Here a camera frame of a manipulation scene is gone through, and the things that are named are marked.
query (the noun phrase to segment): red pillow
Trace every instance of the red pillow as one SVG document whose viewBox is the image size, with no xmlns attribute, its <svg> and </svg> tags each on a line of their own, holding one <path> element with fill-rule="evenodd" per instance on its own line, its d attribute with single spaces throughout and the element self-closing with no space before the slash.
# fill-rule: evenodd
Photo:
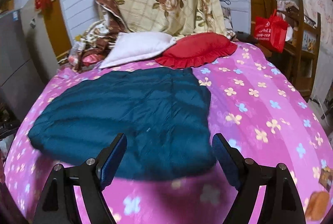
<svg viewBox="0 0 333 224">
<path fill-rule="evenodd" d="M 199 67 L 220 56 L 234 53 L 237 45 L 213 32 L 186 36 L 165 50 L 155 61 L 173 69 Z"/>
</svg>

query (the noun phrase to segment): blue folded garment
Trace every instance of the blue folded garment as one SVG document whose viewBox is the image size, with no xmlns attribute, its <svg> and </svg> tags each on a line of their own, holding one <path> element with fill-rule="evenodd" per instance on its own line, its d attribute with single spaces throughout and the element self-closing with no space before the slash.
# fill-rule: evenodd
<svg viewBox="0 0 333 224">
<path fill-rule="evenodd" d="M 124 133 L 128 147 L 116 177 L 172 180 L 215 165 L 209 104 L 191 68 L 112 71 L 54 99 L 28 136 L 41 152 L 80 165 Z"/>
</svg>

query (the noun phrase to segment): silver bolt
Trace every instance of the silver bolt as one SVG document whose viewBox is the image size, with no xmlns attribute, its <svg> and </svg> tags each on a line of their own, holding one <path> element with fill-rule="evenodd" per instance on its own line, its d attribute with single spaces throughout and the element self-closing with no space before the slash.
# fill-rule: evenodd
<svg viewBox="0 0 333 224">
<path fill-rule="evenodd" d="M 53 168 L 55 171 L 58 171 L 61 169 L 61 164 L 56 164 Z"/>
<path fill-rule="evenodd" d="M 245 163 L 248 164 L 248 165 L 253 165 L 254 160 L 252 158 L 246 158 Z"/>
<path fill-rule="evenodd" d="M 287 166 L 283 163 L 280 163 L 279 168 L 282 169 L 282 170 L 285 170 L 287 168 Z"/>
<path fill-rule="evenodd" d="M 93 164 L 95 164 L 95 159 L 94 158 L 89 158 L 87 161 L 86 161 L 87 165 L 91 166 Z"/>
</svg>

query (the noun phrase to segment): red tote bag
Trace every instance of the red tote bag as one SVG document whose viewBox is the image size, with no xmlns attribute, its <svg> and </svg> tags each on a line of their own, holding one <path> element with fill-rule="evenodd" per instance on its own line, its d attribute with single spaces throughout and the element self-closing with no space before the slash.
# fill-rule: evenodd
<svg viewBox="0 0 333 224">
<path fill-rule="evenodd" d="M 282 53 L 286 40 L 288 23 L 276 16 L 276 10 L 268 18 L 256 17 L 254 37 L 267 49 Z"/>
</svg>

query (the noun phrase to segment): bed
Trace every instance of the bed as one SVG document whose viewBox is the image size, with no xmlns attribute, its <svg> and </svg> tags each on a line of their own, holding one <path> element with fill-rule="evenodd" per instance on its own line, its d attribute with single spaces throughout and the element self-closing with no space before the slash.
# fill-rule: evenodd
<svg viewBox="0 0 333 224">
<path fill-rule="evenodd" d="M 29 142 L 27 134 L 39 114 L 55 97 L 86 79 L 95 80 L 110 71 L 156 67 L 160 65 L 149 60 L 82 74 L 65 68 L 51 79 L 24 119 L 5 164 L 6 184 L 29 221 L 49 172 L 59 162 Z M 300 94 L 260 49 L 246 43 L 238 43 L 231 56 L 193 68 L 193 74 L 211 92 L 211 138 L 222 133 L 232 147 L 260 165 L 285 163 L 305 209 L 312 192 L 323 190 L 318 183 L 320 169 L 333 166 L 333 151 Z M 82 223 L 89 223 L 79 188 L 75 191 Z M 216 165 L 204 175 L 173 181 L 115 178 L 103 195 L 118 223 L 222 223 L 236 193 Z M 257 222 L 263 195 L 261 187 L 250 223 Z"/>
</svg>

